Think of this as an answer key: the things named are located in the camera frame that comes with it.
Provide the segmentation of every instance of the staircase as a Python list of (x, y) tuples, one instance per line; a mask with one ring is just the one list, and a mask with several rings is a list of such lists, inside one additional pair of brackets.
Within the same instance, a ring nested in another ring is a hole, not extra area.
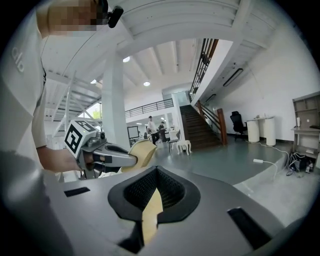
[(205, 149), (222, 145), (217, 135), (212, 131), (208, 123), (191, 106), (180, 107), (185, 139), (191, 142), (191, 149)]

